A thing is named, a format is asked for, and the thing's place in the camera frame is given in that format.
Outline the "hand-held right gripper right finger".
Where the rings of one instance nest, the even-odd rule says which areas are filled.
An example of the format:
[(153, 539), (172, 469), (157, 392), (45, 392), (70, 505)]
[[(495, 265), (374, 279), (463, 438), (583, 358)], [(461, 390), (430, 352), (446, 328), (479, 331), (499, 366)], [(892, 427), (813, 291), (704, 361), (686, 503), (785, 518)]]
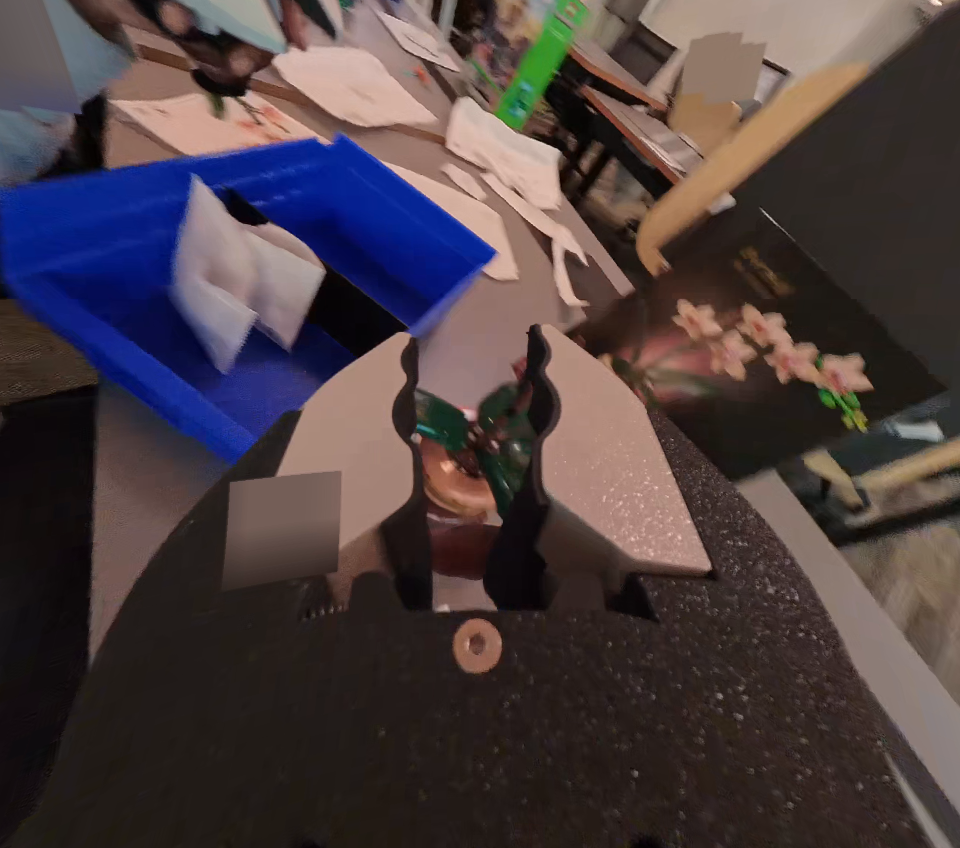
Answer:
[(531, 458), (486, 560), (499, 610), (649, 610), (642, 577), (713, 574), (643, 403), (553, 326), (528, 333)]

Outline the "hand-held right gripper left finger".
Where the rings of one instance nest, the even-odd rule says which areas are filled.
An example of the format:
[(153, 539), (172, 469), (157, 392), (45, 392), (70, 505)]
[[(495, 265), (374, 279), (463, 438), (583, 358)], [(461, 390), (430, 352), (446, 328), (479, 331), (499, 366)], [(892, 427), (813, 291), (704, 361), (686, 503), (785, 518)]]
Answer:
[(418, 367), (417, 340), (404, 331), (353, 361), (306, 401), (277, 470), (340, 476), (336, 540), (322, 564), (341, 604), (354, 579), (378, 572), (405, 608), (433, 606), (424, 464), (414, 444)]

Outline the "toy brick plant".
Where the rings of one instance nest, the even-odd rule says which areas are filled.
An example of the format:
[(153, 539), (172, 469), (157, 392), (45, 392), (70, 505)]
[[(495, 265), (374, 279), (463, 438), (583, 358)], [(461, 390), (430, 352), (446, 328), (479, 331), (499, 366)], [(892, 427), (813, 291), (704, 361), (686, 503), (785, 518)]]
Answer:
[(502, 519), (521, 488), (535, 432), (529, 420), (527, 359), (514, 380), (489, 392), (474, 409), (424, 389), (415, 392), (415, 433), (428, 498), (433, 571), (479, 581)]

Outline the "white paper bag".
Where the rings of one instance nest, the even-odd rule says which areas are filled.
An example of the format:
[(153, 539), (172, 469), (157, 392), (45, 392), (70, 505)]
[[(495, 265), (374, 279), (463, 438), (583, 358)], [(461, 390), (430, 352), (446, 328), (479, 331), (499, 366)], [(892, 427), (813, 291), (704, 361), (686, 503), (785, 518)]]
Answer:
[(256, 269), (250, 303), (256, 327), (291, 352), (327, 268), (305, 242), (273, 223), (244, 230)]
[(213, 367), (233, 368), (258, 315), (258, 269), (246, 230), (193, 175), (171, 262), (171, 301)]

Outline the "blue plastic bin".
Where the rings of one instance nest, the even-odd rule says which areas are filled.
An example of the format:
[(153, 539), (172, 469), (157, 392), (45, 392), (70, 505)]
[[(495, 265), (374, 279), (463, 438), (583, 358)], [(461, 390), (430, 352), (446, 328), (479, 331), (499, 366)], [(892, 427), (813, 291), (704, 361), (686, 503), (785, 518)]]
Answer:
[(2, 193), (2, 278), (39, 321), (166, 422), (235, 462), (357, 358), (306, 324), (216, 371), (168, 287), (191, 176), (240, 192), (426, 336), (494, 250), (339, 135), (26, 184)]

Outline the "grey desk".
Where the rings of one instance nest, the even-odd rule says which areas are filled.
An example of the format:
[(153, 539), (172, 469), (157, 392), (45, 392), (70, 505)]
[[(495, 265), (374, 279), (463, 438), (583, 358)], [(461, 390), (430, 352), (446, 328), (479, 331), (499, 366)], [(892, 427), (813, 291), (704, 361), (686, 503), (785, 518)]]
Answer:
[[(374, 54), (390, 74), (437, 118), (425, 129), (361, 130), (332, 119), (293, 96), (277, 106), (323, 137), (343, 133), (370, 154), (439, 183), (456, 164), (443, 142), (450, 99), (433, 78), (414, 74), (414, 60), (400, 49), (378, 18), (381, 0), (358, 0), (344, 30), (344, 43)], [(511, 380), (511, 368), (526, 352), (534, 323), (570, 328), (584, 314), (567, 307), (553, 278), (549, 244), (497, 194), (487, 203), (503, 219), (519, 279), (480, 278), (446, 320), (420, 344), (420, 384), (464, 408)], [(90, 648), (96, 652), (138, 575), (171, 531), (225, 470), (225, 463), (174, 430), (117, 385), (102, 381), (97, 417), (94, 489), (93, 583)]]

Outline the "instruction booklet with flower pictures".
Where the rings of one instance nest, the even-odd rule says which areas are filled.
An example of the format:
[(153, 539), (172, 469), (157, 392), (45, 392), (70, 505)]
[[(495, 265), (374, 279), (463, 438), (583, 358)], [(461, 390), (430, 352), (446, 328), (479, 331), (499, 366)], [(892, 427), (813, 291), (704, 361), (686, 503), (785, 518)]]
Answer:
[(110, 106), (121, 121), (136, 127), (167, 148), (186, 157), (226, 154), (293, 141), (329, 141), (255, 93), (226, 98), (214, 111), (206, 94), (186, 94), (153, 101), (113, 99)]

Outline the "flat torn paper bag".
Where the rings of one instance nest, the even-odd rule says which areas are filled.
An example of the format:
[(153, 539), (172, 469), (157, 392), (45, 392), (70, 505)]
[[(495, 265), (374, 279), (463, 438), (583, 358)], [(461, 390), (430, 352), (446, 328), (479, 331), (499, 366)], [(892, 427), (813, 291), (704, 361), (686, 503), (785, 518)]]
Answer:
[(272, 65), (309, 101), (356, 127), (427, 127), (438, 121), (365, 50), (336, 46), (294, 49), (274, 57)]

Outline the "green toy box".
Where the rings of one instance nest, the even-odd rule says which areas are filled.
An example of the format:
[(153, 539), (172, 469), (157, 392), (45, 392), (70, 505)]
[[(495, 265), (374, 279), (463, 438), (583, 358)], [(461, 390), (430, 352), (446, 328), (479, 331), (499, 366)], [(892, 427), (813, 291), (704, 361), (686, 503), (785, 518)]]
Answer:
[(588, 15), (581, 0), (494, 0), (486, 77), (508, 127), (526, 127)]

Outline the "small torn paper piece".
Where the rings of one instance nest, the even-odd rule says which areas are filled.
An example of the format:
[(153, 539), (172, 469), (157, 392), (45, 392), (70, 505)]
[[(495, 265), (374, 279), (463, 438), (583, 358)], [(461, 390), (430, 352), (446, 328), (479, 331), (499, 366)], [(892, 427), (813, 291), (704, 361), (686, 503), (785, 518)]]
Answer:
[(450, 182), (461, 189), (463, 193), (478, 202), (486, 202), (487, 194), (485, 189), (469, 172), (452, 163), (444, 164), (439, 170)]

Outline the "crumpled torn paper bag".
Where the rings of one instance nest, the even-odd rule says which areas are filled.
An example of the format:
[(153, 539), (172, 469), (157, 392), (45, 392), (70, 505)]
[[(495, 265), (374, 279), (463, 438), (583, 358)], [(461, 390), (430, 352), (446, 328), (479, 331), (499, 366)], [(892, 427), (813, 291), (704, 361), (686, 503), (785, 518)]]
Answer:
[(542, 210), (559, 209), (561, 151), (511, 129), (471, 97), (452, 106), (446, 148), (494, 174), (499, 182)]

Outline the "black orchid picture box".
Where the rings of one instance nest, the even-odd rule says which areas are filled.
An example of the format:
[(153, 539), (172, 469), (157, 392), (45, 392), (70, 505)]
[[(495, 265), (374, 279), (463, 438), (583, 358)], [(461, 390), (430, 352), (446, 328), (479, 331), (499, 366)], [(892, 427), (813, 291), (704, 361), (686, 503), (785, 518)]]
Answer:
[[(914, 408), (958, 407), (959, 16), (931, 21), (667, 250), (647, 278), (570, 331), (609, 356), (732, 481), (853, 441)], [(790, 375), (752, 339), (740, 375), (674, 322), (708, 305), (725, 332), (750, 305), (851, 380)]]

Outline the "brown wooden side table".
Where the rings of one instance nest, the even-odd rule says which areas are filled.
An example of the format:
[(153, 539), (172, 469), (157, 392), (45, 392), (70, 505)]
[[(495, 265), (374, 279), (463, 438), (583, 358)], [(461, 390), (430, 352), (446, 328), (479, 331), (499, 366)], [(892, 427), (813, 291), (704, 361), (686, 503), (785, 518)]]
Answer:
[(668, 104), (590, 41), (575, 41), (544, 95), (562, 155), (560, 186), (578, 207), (603, 171), (620, 163), (654, 199), (706, 160), (666, 124)]

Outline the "cardboard box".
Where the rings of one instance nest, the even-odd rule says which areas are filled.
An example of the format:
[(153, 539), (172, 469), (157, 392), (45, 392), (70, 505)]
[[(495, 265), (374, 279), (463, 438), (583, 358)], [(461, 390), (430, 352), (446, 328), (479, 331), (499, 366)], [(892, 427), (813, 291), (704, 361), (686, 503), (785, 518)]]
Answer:
[(743, 112), (752, 99), (709, 102), (700, 93), (685, 88), (680, 74), (674, 86), (666, 123), (670, 130), (695, 149), (703, 158), (712, 155), (738, 132)]

